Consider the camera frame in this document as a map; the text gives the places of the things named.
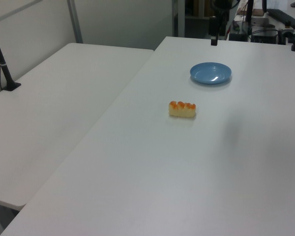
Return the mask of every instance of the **wall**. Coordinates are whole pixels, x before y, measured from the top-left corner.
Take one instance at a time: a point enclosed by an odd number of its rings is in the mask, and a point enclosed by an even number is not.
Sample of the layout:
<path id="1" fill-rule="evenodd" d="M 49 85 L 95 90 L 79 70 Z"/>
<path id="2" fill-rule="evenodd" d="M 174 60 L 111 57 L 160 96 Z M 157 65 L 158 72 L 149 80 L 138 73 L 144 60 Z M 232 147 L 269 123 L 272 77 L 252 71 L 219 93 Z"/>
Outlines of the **wall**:
<path id="1" fill-rule="evenodd" d="M 84 43 L 155 50 L 173 35 L 172 0 L 75 0 Z"/>
<path id="2" fill-rule="evenodd" d="M 14 80 L 71 42 L 66 0 L 43 0 L 0 21 L 0 47 Z"/>

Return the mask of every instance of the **tabletop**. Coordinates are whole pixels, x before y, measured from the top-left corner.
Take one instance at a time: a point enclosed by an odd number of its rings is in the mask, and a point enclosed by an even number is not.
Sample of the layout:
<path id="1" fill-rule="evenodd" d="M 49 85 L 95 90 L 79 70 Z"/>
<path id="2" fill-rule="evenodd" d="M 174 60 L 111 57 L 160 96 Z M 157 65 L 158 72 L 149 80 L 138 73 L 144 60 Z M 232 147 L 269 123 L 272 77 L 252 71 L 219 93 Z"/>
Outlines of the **tabletop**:
<path id="1" fill-rule="evenodd" d="M 193 82 L 208 61 L 231 81 Z M 295 52 L 167 37 L 9 235 L 295 236 Z"/>
<path id="2" fill-rule="evenodd" d="M 20 210 L 152 53 L 68 44 L 0 92 L 0 204 Z"/>

